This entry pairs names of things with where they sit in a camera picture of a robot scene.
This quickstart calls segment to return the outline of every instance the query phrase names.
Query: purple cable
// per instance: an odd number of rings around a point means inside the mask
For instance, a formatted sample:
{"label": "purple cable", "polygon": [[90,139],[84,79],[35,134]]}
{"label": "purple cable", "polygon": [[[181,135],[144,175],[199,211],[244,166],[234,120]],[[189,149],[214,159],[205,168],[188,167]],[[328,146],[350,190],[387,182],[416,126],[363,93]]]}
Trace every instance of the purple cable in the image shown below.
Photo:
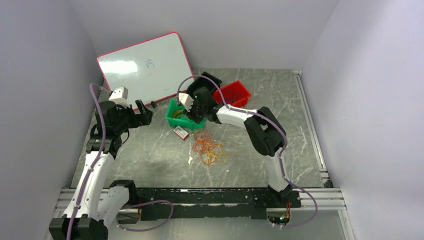
{"label": "purple cable", "polygon": [[[93,90],[93,86],[96,86],[103,91],[104,91],[104,88],[94,83],[91,83],[89,86],[91,96],[94,99],[95,107],[97,111],[101,113],[102,110],[100,108],[100,104],[99,104],[99,101],[97,100],[96,94]],[[101,123],[101,144],[100,144],[100,149],[98,150],[97,156],[95,157],[94,161],[90,165],[92,169],[94,169],[94,167],[96,166],[97,162],[100,159],[100,155],[103,152],[103,148],[105,147],[105,140],[106,140],[106,127],[105,127],[105,120],[103,119],[103,114],[99,114],[99,117],[100,117],[100,123]],[[86,189],[87,182],[89,181],[91,172],[92,171],[87,170],[87,173],[85,174],[84,180],[82,181],[81,187],[79,188],[78,197],[76,198],[76,203],[75,203],[76,205],[80,205],[81,203],[81,200],[83,198],[83,193],[84,193],[84,190]],[[74,224],[74,219],[77,216],[77,212],[78,212],[78,207],[76,206],[73,208],[72,215],[70,216],[70,219],[69,219],[69,225],[67,227],[67,233],[66,233],[66,240],[71,240],[72,225]]]}
{"label": "purple cable", "polygon": [[300,186],[297,186],[296,184],[294,184],[293,182],[291,182],[290,180],[288,180],[287,179],[287,177],[285,176],[285,174],[284,174],[284,168],[283,168],[283,160],[282,160],[282,155],[283,155],[283,151],[287,148],[287,145],[289,144],[289,141],[288,141],[288,139],[287,139],[287,136],[284,134],[284,132],[283,132],[283,130],[281,130],[281,128],[280,127],[278,127],[277,126],[277,124],[275,124],[273,121],[271,121],[269,118],[267,118],[266,116],[264,116],[264,115],[261,115],[261,114],[259,114],[259,113],[257,113],[257,112],[253,112],[253,111],[247,111],[247,110],[244,110],[244,109],[240,109],[240,108],[232,108],[232,107],[230,107],[230,105],[228,105],[227,103],[226,103],[226,101],[225,101],[225,99],[224,99],[224,95],[223,95],[223,92],[221,91],[221,89],[220,89],[220,87],[212,80],[212,79],[210,79],[209,77],[207,77],[207,76],[203,76],[203,75],[193,75],[193,76],[189,76],[189,77],[187,77],[186,79],[184,79],[182,82],[181,82],[181,84],[178,86],[178,90],[177,90],[177,92],[176,92],[176,94],[177,94],[177,102],[178,103],[180,103],[180,101],[179,101],[179,98],[178,98],[178,94],[180,93],[180,88],[181,88],[181,86],[183,85],[183,83],[184,82],[186,82],[187,80],[189,80],[189,79],[191,79],[191,78],[204,78],[204,79],[207,79],[207,80],[209,80],[211,83],[213,83],[213,85],[216,87],[216,89],[218,90],[218,92],[219,92],[219,94],[221,95],[221,99],[222,99],[222,103],[224,104],[224,106],[227,108],[227,109],[229,109],[229,110],[231,110],[231,111],[234,111],[234,112],[238,112],[238,113],[246,113],[246,114],[251,114],[251,115],[255,115],[255,116],[258,116],[258,117],[260,117],[261,119],[263,119],[263,120],[265,120],[265,121],[267,121],[269,124],[271,124],[275,129],[277,129],[277,131],[281,134],[281,136],[282,136],[282,138],[283,138],[283,140],[284,140],[284,145],[282,146],[282,150],[280,151],[280,153],[279,153],[279,155],[278,155],[278,158],[279,158],[279,165],[280,165],[280,168],[281,168],[281,173],[282,173],[282,175],[284,176],[283,178],[284,178],[284,180],[288,183],[288,184],[290,184],[291,186],[293,186],[294,188],[298,188],[298,189],[300,189],[303,193],[306,193],[311,199],[312,199],[312,201],[313,201],[313,204],[315,205],[315,211],[313,212],[313,215],[308,219],[308,220],[306,220],[306,221],[304,221],[304,222],[302,222],[302,223],[299,223],[299,224],[296,224],[296,225],[290,225],[290,226],[282,226],[282,228],[284,228],[284,229],[293,229],[293,228],[297,228],[297,227],[301,227],[301,226],[303,226],[303,225],[305,225],[305,224],[307,224],[307,223],[309,223],[310,221],[312,221],[316,216],[317,216],[317,214],[318,214],[318,204],[317,204],[317,201],[315,200],[315,198],[312,196],[312,194],[310,193],[310,192],[308,192],[308,191],[306,191],[304,188],[302,188],[302,187],[300,187]]}
{"label": "purple cable", "polygon": [[156,201],[149,201],[149,202],[145,202],[145,203],[141,203],[141,204],[137,204],[137,205],[132,205],[132,206],[128,206],[128,207],[123,207],[122,209],[132,209],[132,208],[138,208],[138,207],[143,207],[143,206],[147,206],[147,205],[151,205],[151,204],[160,204],[160,203],[165,203],[165,204],[169,204],[169,206],[171,207],[171,213],[169,214],[168,218],[165,219],[165,221],[163,221],[162,223],[151,227],[151,228],[147,228],[147,229],[131,229],[131,228],[126,228],[123,227],[122,225],[119,224],[118,221],[118,217],[116,217],[116,224],[117,227],[125,230],[125,231],[130,231],[130,232],[147,232],[150,230],[155,230],[157,228],[162,227],[164,224],[166,224],[172,217],[172,214],[174,213],[174,206],[172,205],[172,203],[168,200],[156,200]]}

